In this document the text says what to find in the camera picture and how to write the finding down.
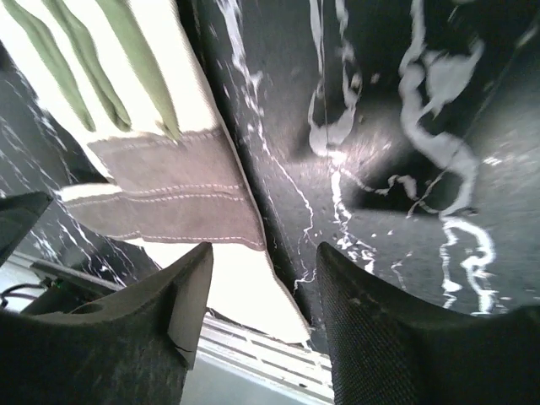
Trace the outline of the grey-palm glove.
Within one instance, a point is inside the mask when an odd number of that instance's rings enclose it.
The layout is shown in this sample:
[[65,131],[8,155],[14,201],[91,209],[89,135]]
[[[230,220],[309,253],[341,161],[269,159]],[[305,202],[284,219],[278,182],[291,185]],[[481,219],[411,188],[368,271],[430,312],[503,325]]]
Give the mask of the grey-palm glove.
[[72,217],[160,267],[211,243],[209,309],[285,343],[309,339],[175,2],[4,1],[1,41],[102,176],[59,191]]

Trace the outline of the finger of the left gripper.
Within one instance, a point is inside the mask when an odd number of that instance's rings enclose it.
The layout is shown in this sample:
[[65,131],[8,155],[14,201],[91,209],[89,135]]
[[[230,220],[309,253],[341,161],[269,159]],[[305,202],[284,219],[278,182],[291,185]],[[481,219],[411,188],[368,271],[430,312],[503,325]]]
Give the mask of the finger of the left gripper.
[[1,198],[0,263],[4,264],[52,202],[44,192]]

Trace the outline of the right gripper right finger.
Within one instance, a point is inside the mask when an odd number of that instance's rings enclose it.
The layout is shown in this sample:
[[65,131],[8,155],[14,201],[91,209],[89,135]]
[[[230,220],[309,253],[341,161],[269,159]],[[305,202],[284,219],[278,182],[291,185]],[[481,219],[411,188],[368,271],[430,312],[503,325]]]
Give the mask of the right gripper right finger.
[[337,404],[536,404],[539,309],[478,317],[421,300],[316,252]]

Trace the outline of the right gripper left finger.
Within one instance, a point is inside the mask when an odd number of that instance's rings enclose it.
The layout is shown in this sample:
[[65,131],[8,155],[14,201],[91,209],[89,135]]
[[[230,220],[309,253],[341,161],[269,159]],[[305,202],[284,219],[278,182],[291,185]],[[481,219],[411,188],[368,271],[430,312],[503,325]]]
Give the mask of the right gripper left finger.
[[139,283],[69,313],[1,314],[4,404],[177,404],[213,271],[203,242]]

